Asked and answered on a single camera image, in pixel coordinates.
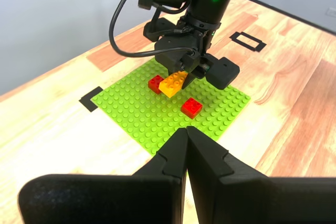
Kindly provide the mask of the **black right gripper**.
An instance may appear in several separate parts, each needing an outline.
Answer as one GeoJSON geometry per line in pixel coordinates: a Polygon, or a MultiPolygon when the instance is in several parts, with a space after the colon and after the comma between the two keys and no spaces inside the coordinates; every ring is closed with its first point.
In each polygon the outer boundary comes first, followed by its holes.
{"type": "MultiPolygon", "coordinates": [[[[212,32],[193,30],[184,34],[165,35],[155,44],[155,60],[164,66],[169,74],[184,71],[185,66],[182,58],[188,53],[187,49],[169,50],[168,48],[184,47],[200,54],[206,53],[212,44],[212,32]]],[[[182,85],[184,90],[195,79],[205,80],[219,90],[224,90],[238,76],[240,68],[228,58],[217,59],[214,56],[202,56],[197,67],[187,74],[182,85]]]]}

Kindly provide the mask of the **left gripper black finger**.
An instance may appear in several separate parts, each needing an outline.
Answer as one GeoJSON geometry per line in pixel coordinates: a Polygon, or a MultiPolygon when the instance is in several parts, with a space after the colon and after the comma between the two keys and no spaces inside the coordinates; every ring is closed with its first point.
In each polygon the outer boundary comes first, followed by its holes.
{"type": "Polygon", "coordinates": [[[335,178],[268,177],[187,127],[200,223],[335,223],[335,178]]]}
{"type": "Polygon", "coordinates": [[[178,129],[133,175],[37,177],[18,194],[24,223],[181,223],[187,130],[178,129]]]}

